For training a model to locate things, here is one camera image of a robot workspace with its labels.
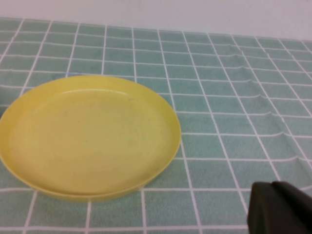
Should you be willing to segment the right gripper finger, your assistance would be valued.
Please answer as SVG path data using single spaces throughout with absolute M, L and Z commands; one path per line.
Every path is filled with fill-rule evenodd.
M 312 198 L 285 181 L 255 182 L 247 224 L 250 234 L 310 234 Z

